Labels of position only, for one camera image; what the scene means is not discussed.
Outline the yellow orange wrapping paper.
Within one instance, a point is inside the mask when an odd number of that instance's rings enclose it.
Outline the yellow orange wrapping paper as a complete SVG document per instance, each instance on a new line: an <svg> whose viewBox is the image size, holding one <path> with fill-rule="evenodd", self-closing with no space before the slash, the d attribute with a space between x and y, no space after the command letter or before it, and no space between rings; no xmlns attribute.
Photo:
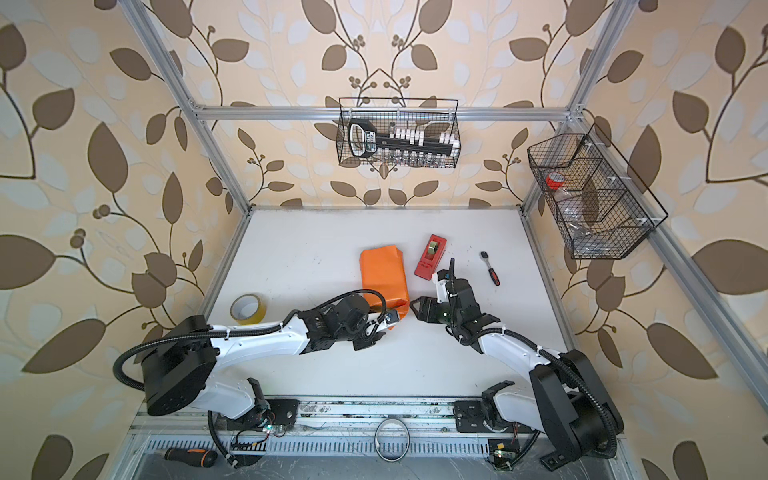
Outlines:
<svg viewBox="0 0 768 480"><path fill-rule="evenodd" d="M362 288L379 292L386 307L403 320L409 312L409 293L403 254L394 245L364 250L360 255Z"/></svg>

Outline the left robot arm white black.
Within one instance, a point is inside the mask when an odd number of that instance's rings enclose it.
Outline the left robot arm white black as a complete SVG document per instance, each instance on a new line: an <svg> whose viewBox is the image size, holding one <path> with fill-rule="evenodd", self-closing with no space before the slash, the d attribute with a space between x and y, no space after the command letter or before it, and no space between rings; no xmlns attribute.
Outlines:
<svg viewBox="0 0 768 480"><path fill-rule="evenodd" d="M272 356L298 356L346 341L359 351L373 346L400 320L397 310L373 307L371 289L345 292L308 310L292 310L268 327L211 325L202 315L185 319L168 335L136 345L115 360L123 385L145 395L147 412L164 416L186 407L258 425L270 409L260 383L235 378L229 367Z"/></svg>

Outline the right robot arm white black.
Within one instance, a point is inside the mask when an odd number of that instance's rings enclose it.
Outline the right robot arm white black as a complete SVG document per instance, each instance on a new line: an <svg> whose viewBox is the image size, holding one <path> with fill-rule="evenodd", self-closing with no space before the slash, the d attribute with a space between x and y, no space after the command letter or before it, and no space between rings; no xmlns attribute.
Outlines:
<svg viewBox="0 0 768 480"><path fill-rule="evenodd" d="M583 456L616 456L624 422L584 353L548 349L482 312L471 285L457 277L453 266L434 273L432 281L435 296L410 304L416 318L443 325L460 345L500 361L523 381L501 381L477 401L458 402L454 413L459 431L511 434L520 426L530 429L530 438L508 460L509 468L522 460L540 434L554 447L540 459L550 471Z"/></svg>

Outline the red tape dispenser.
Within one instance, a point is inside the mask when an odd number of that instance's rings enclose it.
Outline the red tape dispenser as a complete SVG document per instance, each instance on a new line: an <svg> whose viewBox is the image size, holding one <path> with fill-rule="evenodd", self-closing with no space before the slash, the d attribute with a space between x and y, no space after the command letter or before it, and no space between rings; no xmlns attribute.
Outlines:
<svg viewBox="0 0 768 480"><path fill-rule="evenodd" d="M444 255L447 240L432 234L417 263L414 274L424 280L431 280Z"/></svg>

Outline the red capped plastic bottle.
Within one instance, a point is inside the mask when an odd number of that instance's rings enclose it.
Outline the red capped plastic bottle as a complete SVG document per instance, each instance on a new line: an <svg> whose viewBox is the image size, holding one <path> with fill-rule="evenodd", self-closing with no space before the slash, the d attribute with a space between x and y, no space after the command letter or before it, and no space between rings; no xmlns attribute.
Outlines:
<svg viewBox="0 0 768 480"><path fill-rule="evenodd" d="M552 194L559 191L565 184L565 176L557 171L549 172L545 177L545 185Z"/></svg>

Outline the orange black screwdriver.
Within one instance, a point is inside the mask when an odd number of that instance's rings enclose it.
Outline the orange black screwdriver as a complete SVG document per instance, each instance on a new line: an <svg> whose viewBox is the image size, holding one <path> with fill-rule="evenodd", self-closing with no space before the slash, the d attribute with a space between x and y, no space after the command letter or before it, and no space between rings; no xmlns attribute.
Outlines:
<svg viewBox="0 0 768 480"><path fill-rule="evenodd" d="M219 454L215 450L202 448L169 448L163 454L167 461L179 462L195 468L211 468L215 465Z"/></svg>

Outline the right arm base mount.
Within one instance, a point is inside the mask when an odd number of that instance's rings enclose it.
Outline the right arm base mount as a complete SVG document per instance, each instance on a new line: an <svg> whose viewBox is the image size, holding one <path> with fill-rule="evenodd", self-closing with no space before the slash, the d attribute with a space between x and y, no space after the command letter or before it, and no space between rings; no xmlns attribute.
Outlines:
<svg viewBox="0 0 768 480"><path fill-rule="evenodd" d="M457 400L453 403L456 430L459 433L529 434L533 430L523 424L504 420L491 402Z"/></svg>

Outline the aluminium front rail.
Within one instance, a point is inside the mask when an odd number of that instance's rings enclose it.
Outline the aluminium front rail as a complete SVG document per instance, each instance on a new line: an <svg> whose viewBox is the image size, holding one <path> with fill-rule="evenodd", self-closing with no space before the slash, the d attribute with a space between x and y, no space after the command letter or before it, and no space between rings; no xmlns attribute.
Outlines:
<svg viewBox="0 0 768 480"><path fill-rule="evenodd" d="M300 397L290 429L229 431L216 423L228 453L240 462L269 456L487 460L500 446L522 448L533 432L459 433L453 403L474 398Z"/></svg>

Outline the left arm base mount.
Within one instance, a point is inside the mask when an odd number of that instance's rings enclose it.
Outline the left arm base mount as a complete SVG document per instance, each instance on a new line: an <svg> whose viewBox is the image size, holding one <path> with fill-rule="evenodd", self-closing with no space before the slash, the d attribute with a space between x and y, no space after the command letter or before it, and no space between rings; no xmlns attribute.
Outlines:
<svg viewBox="0 0 768 480"><path fill-rule="evenodd" d="M300 405L298 399L269 399L267 403L268 408L256 406L237 419L224 417L226 429L229 431L263 431L270 426L286 430L295 425Z"/></svg>

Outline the socket set black rail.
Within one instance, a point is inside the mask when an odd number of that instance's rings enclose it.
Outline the socket set black rail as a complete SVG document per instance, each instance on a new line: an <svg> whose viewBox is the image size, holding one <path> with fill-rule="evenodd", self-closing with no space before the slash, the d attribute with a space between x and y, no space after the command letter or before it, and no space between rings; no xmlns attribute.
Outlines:
<svg viewBox="0 0 768 480"><path fill-rule="evenodd" d="M346 131L346 142L354 157L377 157L383 160L456 159L461 150L460 141L452 135L440 133L437 140L428 138L425 130L391 126L379 133L368 120L353 119Z"/></svg>

